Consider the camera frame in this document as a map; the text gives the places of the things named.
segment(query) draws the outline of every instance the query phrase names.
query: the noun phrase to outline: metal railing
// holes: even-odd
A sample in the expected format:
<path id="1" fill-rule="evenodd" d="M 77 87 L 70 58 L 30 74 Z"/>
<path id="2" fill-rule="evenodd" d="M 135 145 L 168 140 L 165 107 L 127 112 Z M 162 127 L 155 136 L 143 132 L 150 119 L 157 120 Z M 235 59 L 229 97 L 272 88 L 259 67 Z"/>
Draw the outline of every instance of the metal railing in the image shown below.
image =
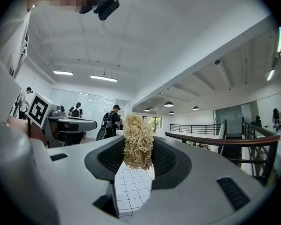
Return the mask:
<path id="1" fill-rule="evenodd" d="M 221 129 L 221 124 L 211 125 L 181 125 L 170 124 L 170 130 L 184 133 L 197 133 L 205 135 L 218 135 Z"/>
<path id="2" fill-rule="evenodd" d="M 256 132 L 259 132 L 264 137 L 257 138 Z M 249 159 L 234 159 L 227 158 L 231 162 L 238 164 L 248 163 L 252 164 L 252 171 L 255 170 L 253 177 L 265 185 L 271 174 L 274 166 L 274 160 L 277 152 L 277 145 L 279 136 L 275 133 L 267 131 L 263 128 L 257 127 L 250 123 L 244 122 L 244 136 L 245 139 L 212 139 L 192 137 L 180 134 L 173 134 L 166 132 L 166 136 L 181 139 L 183 143 L 190 141 L 193 145 L 215 145 L 219 146 L 218 153 L 221 154 L 223 147 L 248 147 Z"/>

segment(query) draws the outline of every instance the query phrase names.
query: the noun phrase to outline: white t-shirt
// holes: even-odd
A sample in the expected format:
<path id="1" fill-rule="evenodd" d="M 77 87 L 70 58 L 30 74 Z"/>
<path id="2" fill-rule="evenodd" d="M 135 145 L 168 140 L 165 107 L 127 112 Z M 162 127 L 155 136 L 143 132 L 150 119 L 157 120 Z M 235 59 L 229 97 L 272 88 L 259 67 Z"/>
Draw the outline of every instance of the white t-shirt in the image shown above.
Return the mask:
<path id="1" fill-rule="evenodd" d="M 23 92 L 23 93 L 21 94 L 21 101 L 22 101 L 21 107 L 20 107 L 20 111 L 21 111 L 21 112 L 26 111 L 26 107 L 27 107 L 27 104 L 26 104 L 27 95 L 28 95 L 27 92 Z"/>
<path id="2" fill-rule="evenodd" d="M 26 0 L 14 0 L 0 20 L 0 122 L 6 122 L 13 103 L 21 91 L 14 75 L 24 47 L 29 24 Z"/>

